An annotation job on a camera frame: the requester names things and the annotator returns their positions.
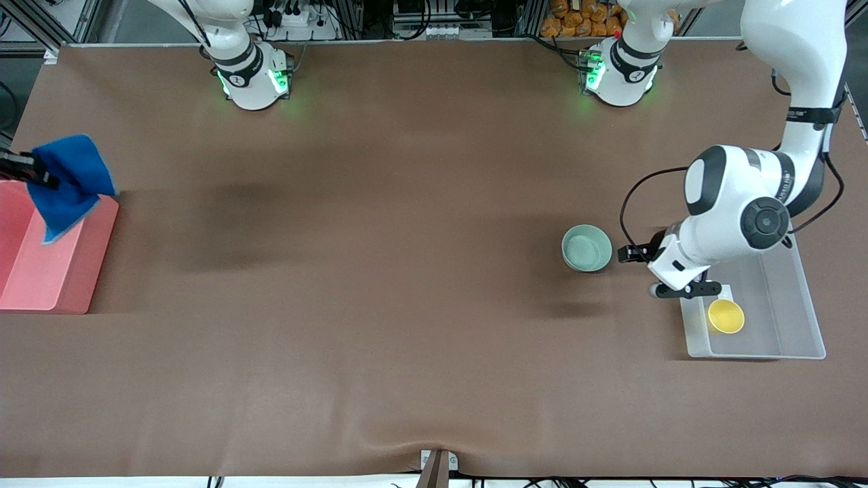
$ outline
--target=yellow bowl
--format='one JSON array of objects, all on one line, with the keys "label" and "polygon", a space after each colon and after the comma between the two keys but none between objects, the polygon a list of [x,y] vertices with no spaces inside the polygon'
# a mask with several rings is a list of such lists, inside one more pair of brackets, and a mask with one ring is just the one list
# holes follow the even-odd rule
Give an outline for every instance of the yellow bowl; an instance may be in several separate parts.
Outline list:
[{"label": "yellow bowl", "polygon": [[732,300],[717,299],[708,306],[710,333],[737,333],[745,326],[745,313]]}]

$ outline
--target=black cable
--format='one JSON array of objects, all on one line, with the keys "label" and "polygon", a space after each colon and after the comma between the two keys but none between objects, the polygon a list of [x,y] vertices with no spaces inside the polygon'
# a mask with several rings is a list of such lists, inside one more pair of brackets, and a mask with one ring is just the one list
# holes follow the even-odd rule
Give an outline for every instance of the black cable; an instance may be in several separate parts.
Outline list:
[{"label": "black cable", "polygon": [[335,12],[333,12],[332,9],[329,9],[328,6],[325,5],[325,4],[323,3],[323,0],[319,0],[319,12],[318,12],[318,13],[319,13],[319,16],[320,16],[320,17],[323,16],[323,14],[322,14],[323,9],[325,9],[325,11],[328,12],[328,15],[329,15],[331,18],[333,18],[334,20],[338,21],[338,24],[340,24],[341,27],[343,27],[343,28],[346,29],[346,30],[349,30],[350,32],[352,32],[353,35],[355,35],[355,36],[359,36],[359,35],[364,35],[364,34],[365,34],[365,32],[364,32],[363,30],[358,30],[358,29],[355,29],[355,28],[350,27],[349,25],[347,25],[347,24],[344,22],[344,20],[340,18],[340,15],[336,14]]},{"label": "black cable", "polygon": [[8,17],[3,12],[0,12],[0,37],[6,35],[6,32],[9,31],[9,27],[12,27],[12,17]]},{"label": "black cable", "polygon": [[454,11],[455,15],[461,17],[462,19],[468,20],[477,20],[484,16],[491,15],[491,11],[494,10],[493,2],[490,2],[492,4],[492,7],[487,9],[473,9],[472,7],[470,7],[471,2],[477,3],[479,1],[480,0],[458,0],[457,2],[455,2],[455,8],[452,9],[452,11]]},{"label": "black cable", "polygon": [[589,68],[583,68],[567,59],[567,55],[564,54],[564,49],[557,47],[557,40],[554,37],[551,38],[551,42],[555,45],[555,49],[557,49],[557,55],[561,57],[561,59],[567,64],[567,66],[577,71],[590,71]]},{"label": "black cable", "polygon": [[844,102],[846,102],[846,101],[847,101],[847,89],[844,88],[844,89],[841,90],[841,98],[840,98],[840,100],[838,100],[838,102],[835,103],[835,108],[836,108],[836,109],[840,109],[841,107],[844,106]]},{"label": "black cable", "polygon": [[[627,202],[630,200],[630,196],[634,191],[645,181],[654,178],[655,176],[665,175],[666,173],[675,173],[677,171],[687,171],[687,166],[681,166],[678,168],[670,168],[670,169],[661,169],[660,171],[654,171],[652,174],[643,177],[641,180],[637,181],[635,185],[627,192],[627,196],[624,197],[624,202],[621,204],[621,213],[618,215],[618,221],[621,223],[621,231],[624,233],[624,237],[627,238],[627,242],[630,243],[630,246],[637,247],[636,243],[633,241],[633,238],[630,237],[630,233],[627,232],[627,227],[624,225],[624,211],[627,209]],[[639,257],[645,261],[645,264],[651,264],[648,261],[648,258],[645,257],[645,254],[639,253]]]},{"label": "black cable", "polygon": [[226,479],[225,476],[209,476],[208,477],[208,483],[207,483],[207,485],[205,485],[205,488],[212,488],[211,487],[211,481],[215,478],[216,478],[216,481],[214,483],[214,488],[221,488],[223,486],[223,480]]},{"label": "black cable", "polygon": [[[428,20],[425,20],[425,8],[428,10]],[[425,0],[425,8],[422,9],[422,18],[419,20],[421,25],[419,25],[419,29],[413,33],[412,36],[407,37],[405,41],[412,41],[413,39],[422,36],[431,26],[431,0]]]},{"label": "black cable", "polygon": [[190,9],[190,4],[187,3],[187,0],[178,0],[178,3],[181,4],[181,7],[183,7],[184,11],[187,12],[187,15],[190,17],[190,20],[193,21],[193,25],[196,26],[196,29],[199,31],[199,33],[202,36],[202,42],[210,48],[211,47],[211,41],[208,40],[208,34],[205,33],[205,30],[202,28],[199,21],[196,20],[196,16],[193,14],[193,10]]},{"label": "black cable", "polygon": [[832,175],[835,177],[836,180],[838,180],[838,192],[835,194],[835,197],[832,198],[832,201],[830,201],[828,205],[823,207],[822,210],[817,212],[817,214],[814,215],[813,217],[811,217],[810,219],[802,222],[801,225],[799,225],[798,227],[796,227],[795,229],[790,231],[789,234],[795,234],[798,231],[802,230],[803,228],[806,228],[809,225],[811,225],[812,222],[816,221],[818,218],[823,216],[823,214],[825,214],[832,207],[834,207],[835,204],[838,203],[838,200],[841,199],[841,195],[844,194],[844,178],[841,178],[841,174],[838,172],[838,169],[835,168],[834,164],[832,164],[832,158],[829,156],[829,153],[826,153],[826,152],[821,153],[820,159],[823,160],[825,165],[829,167],[829,171],[832,171]]},{"label": "black cable", "polygon": [[528,39],[533,39],[534,41],[536,41],[537,44],[539,44],[539,45],[543,46],[545,49],[548,49],[548,50],[553,51],[553,52],[561,51],[561,52],[566,53],[566,54],[572,54],[572,55],[579,56],[578,50],[557,48],[556,46],[553,46],[549,43],[546,43],[541,37],[534,36],[533,34],[519,34],[516,37],[525,37]]},{"label": "black cable", "polygon": [[772,69],[772,88],[774,88],[774,91],[777,91],[778,93],[780,93],[783,96],[792,95],[792,93],[785,91],[783,89],[780,89],[780,87],[778,86],[778,71],[775,69]]},{"label": "black cable", "polygon": [[258,16],[249,16],[247,20],[244,22],[244,26],[248,27],[250,23],[256,22],[256,32],[255,34],[260,37],[261,40],[265,40],[265,32],[262,31],[262,24],[260,23],[260,18]]},{"label": "black cable", "polygon": [[388,35],[392,39],[396,39],[398,36],[389,27],[389,10],[386,9],[388,3],[389,0],[383,0],[380,2],[380,24],[383,25],[383,36]]},{"label": "black cable", "polygon": [[6,130],[10,129],[16,122],[18,122],[18,117],[21,115],[21,105],[18,103],[18,99],[15,98],[15,93],[12,92],[12,89],[10,89],[6,83],[0,82],[0,89],[3,89],[3,91],[8,93],[9,98],[12,100],[12,117],[10,117],[8,122],[0,124],[0,130]]}]

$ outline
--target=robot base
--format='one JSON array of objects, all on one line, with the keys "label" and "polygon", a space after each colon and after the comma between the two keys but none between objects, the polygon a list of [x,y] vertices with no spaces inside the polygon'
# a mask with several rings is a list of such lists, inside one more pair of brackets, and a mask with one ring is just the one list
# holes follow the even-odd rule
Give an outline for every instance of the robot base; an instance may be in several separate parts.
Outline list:
[{"label": "robot base", "polygon": [[236,87],[220,76],[223,93],[244,110],[262,110],[280,99],[289,98],[293,83],[293,59],[269,43],[256,43],[264,57],[262,68],[246,87]]},{"label": "robot base", "polygon": [[594,56],[599,57],[599,60],[595,60],[591,56],[582,56],[580,63],[587,63],[586,65],[591,70],[579,73],[579,84],[585,93],[594,94],[608,105],[628,107],[639,102],[642,96],[651,89],[657,68],[654,67],[654,70],[647,76],[639,71],[643,76],[640,82],[627,82],[621,72],[614,68],[611,59],[610,53],[615,41],[614,37],[608,37],[601,43],[588,48],[591,55],[599,55]]}]

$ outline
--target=pink plastic box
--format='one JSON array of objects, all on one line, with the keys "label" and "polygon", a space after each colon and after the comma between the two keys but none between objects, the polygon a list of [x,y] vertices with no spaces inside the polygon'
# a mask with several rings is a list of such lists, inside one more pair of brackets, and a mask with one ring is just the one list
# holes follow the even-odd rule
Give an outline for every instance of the pink plastic box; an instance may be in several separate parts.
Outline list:
[{"label": "pink plastic box", "polygon": [[54,244],[20,181],[0,181],[0,313],[86,313],[117,216],[101,196],[91,213]]}]

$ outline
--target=green led light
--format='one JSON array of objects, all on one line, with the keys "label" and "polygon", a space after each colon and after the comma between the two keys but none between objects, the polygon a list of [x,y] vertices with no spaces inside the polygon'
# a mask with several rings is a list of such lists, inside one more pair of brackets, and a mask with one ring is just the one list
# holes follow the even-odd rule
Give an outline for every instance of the green led light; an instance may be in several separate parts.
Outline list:
[{"label": "green led light", "polygon": [[590,73],[588,73],[588,83],[585,85],[587,89],[597,89],[600,87],[600,80],[602,79],[603,74],[606,72],[606,63],[600,61],[596,68],[594,68]]},{"label": "green led light", "polygon": [[230,96],[229,87],[226,85],[226,79],[223,78],[223,75],[219,71],[217,71],[217,77],[220,78],[220,84],[223,85],[223,93],[225,93],[226,96]]},{"label": "green led light", "polygon": [[268,70],[268,77],[271,78],[274,89],[277,90],[278,93],[283,93],[286,91],[286,76],[279,71],[278,73]]}]

